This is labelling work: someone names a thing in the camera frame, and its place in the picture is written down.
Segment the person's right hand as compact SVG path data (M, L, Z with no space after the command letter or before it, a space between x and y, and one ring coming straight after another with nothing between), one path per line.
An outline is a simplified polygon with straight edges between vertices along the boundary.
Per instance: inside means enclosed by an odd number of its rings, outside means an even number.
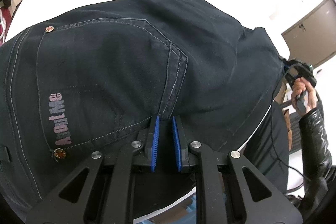
M297 78L291 89L292 105L301 117L317 107L315 88L304 77Z

